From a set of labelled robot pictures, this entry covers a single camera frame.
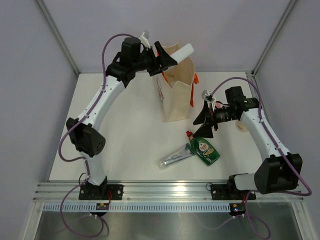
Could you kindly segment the white bottle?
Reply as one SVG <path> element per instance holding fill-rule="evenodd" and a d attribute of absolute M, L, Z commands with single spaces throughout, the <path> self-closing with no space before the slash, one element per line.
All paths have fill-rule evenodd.
<path fill-rule="evenodd" d="M 177 64 L 180 64 L 182 61 L 187 59 L 190 55 L 192 55 L 194 52 L 193 46 L 188 43 L 173 54 L 170 55 L 170 57 L 177 62 Z"/>

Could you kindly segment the beige canvas tote bag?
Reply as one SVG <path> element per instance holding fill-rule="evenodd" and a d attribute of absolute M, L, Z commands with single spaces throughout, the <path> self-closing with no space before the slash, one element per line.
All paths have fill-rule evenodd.
<path fill-rule="evenodd" d="M 177 66 L 154 76 L 165 122 L 185 120 L 194 107 L 194 85 L 199 83 L 194 62 L 187 57 Z"/>

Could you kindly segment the green Fairy dish soap bottle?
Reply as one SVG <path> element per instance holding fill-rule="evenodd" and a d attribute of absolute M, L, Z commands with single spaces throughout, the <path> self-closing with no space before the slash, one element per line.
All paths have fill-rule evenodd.
<path fill-rule="evenodd" d="M 211 145 L 209 141 L 201 137 L 194 137 L 191 131 L 186 131 L 192 151 L 203 161 L 207 166 L 215 163 L 221 155 Z"/>

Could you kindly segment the silver toothpaste tube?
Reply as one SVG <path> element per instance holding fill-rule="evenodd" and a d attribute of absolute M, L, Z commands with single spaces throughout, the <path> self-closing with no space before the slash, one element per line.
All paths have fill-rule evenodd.
<path fill-rule="evenodd" d="M 187 158 L 190 158 L 194 156 L 194 152 L 192 150 L 192 147 L 189 143 L 183 145 L 176 151 L 170 153 L 169 155 L 161 158 L 159 161 L 157 161 L 157 165 L 160 169 L 164 169 L 168 166 L 171 166 L 173 164 L 176 164 L 180 161 L 183 161 Z"/>

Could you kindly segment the peach bottle pink cap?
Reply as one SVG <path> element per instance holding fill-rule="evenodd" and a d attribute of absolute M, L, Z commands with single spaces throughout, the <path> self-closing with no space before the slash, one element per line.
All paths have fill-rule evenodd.
<path fill-rule="evenodd" d="M 216 108 L 216 109 L 221 109 L 221 108 L 224 107 L 224 106 L 225 106 L 225 104 L 222 103 L 222 102 L 220 102 L 220 101 L 216 101 L 216 102 L 215 102 L 215 108 Z"/>

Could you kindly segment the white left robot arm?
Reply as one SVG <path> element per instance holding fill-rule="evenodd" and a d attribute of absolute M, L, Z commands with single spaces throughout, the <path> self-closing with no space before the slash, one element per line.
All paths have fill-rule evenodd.
<path fill-rule="evenodd" d="M 66 121 L 70 141 L 84 160 L 87 172 L 86 180 L 80 185 L 79 200 L 111 200 L 112 194 L 116 200 L 122 199 L 122 185 L 108 185 L 102 166 L 100 154 L 106 139 L 99 129 L 103 119 L 137 72 L 157 75 L 178 65 L 194 51 L 187 45 L 168 54 L 158 41 L 154 45 L 152 48 L 142 36 L 125 38 L 111 64 L 104 67 L 103 82 L 95 97 L 77 118 Z"/>

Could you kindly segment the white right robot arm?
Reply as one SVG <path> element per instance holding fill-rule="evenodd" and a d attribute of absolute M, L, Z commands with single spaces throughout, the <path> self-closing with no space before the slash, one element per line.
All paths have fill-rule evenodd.
<path fill-rule="evenodd" d="M 203 108 L 193 121 L 194 125 L 200 127 L 194 137 L 212 139 L 220 123 L 238 120 L 250 133 L 262 159 L 262 164 L 255 173 L 229 177 L 226 186 L 228 196 L 237 199 L 244 191 L 256 191 L 265 195 L 296 189 L 303 163 L 301 156 L 292 154 L 273 135 L 274 131 L 255 97 L 247 98 L 240 86 L 225 90 L 225 96 L 227 104 L 215 108 L 216 99 L 212 93 L 208 90 L 202 92 Z"/>

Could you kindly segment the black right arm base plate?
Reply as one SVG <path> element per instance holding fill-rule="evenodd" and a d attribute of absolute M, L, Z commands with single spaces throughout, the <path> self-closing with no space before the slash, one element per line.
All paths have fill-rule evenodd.
<path fill-rule="evenodd" d="M 211 183 L 209 185 L 211 198 L 214 201 L 222 201 L 222 200 L 239 200 L 244 201 L 248 194 L 248 190 L 238 190 L 233 186 L 229 186 L 228 184 L 217 184 Z"/>

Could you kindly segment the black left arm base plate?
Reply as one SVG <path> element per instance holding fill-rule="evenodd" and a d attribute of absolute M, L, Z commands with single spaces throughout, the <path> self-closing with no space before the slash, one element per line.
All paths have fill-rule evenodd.
<path fill-rule="evenodd" d="M 124 185 L 107 184 L 92 185 L 90 183 L 80 187 L 78 199 L 82 201 L 114 200 L 120 201 L 123 198 Z"/>

